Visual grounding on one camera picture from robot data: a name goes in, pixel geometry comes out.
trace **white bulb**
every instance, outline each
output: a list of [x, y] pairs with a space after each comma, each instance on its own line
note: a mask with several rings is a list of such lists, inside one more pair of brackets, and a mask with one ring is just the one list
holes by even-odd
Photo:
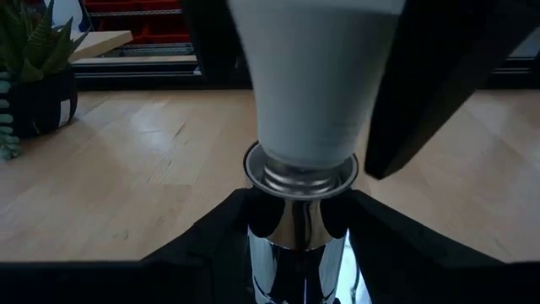
[[268, 155], [322, 169], [354, 152], [404, 1], [229, 0]]

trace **succulent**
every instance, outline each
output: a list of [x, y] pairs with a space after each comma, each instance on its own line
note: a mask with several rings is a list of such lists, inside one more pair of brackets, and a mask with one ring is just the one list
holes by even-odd
[[53, 28], [53, 9], [51, 0], [40, 17], [20, 0], [0, 1], [0, 70], [8, 71], [12, 82], [39, 81], [60, 73], [86, 38], [88, 32], [75, 41], [71, 39], [73, 19], [60, 30]]
[[[11, 84], [8, 81], [7, 73], [0, 73], [0, 93], [8, 93]], [[0, 99], [0, 112], [7, 109], [7, 100]], [[13, 129], [8, 127], [14, 118], [9, 114], [0, 114], [0, 157], [9, 160], [20, 155], [19, 138], [12, 136]]]

